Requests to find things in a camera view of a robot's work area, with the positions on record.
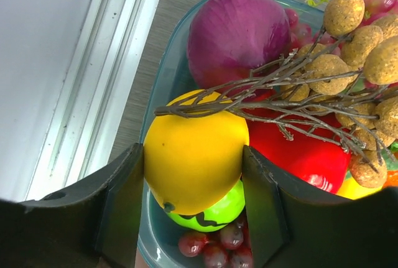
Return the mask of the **yellow pear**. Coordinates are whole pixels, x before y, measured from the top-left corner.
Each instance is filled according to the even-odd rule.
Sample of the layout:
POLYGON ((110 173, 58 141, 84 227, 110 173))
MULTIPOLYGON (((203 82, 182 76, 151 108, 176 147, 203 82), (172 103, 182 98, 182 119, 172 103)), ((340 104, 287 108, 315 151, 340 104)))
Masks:
POLYGON ((342 183, 340 189, 337 191, 336 195, 342 196, 350 200, 357 200, 368 195, 372 195, 380 191, 382 187, 377 188, 367 188, 363 187, 356 182, 353 177, 346 178, 342 183))

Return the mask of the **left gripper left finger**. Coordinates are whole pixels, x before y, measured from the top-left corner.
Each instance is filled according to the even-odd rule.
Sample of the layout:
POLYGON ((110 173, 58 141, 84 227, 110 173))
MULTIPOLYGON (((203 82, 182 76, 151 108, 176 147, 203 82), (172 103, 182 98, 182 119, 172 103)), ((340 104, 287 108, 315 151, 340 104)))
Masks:
POLYGON ((1 201, 2 267, 134 267, 143 146, 41 200, 1 201))

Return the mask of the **yellow lemon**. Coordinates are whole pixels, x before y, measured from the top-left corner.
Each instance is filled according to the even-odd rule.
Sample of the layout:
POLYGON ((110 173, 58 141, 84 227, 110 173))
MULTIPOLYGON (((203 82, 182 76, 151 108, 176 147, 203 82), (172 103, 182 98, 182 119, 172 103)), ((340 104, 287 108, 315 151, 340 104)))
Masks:
POLYGON ((227 111, 202 118, 157 116, 144 139, 144 177, 167 213, 195 215, 238 182, 246 120, 227 111))

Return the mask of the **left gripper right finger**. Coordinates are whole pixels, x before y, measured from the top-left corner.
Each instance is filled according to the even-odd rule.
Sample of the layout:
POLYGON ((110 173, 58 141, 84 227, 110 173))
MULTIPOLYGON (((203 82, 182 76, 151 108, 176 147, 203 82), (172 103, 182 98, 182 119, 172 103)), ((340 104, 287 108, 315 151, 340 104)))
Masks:
POLYGON ((397 188, 349 200, 243 150, 255 267, 396 267, 397 188))

